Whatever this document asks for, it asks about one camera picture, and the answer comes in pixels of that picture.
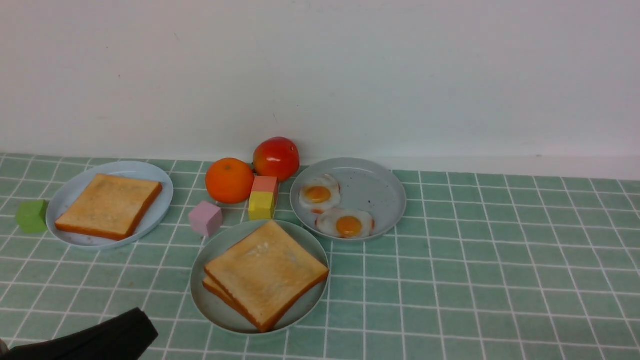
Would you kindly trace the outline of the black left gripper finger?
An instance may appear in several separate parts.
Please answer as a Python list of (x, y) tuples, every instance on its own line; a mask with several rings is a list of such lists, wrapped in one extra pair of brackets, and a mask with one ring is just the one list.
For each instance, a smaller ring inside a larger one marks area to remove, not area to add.
[(98, 325), (64, 337), (16, 346), (3, 360), (138, 360), (159, 333), (136, 307)]

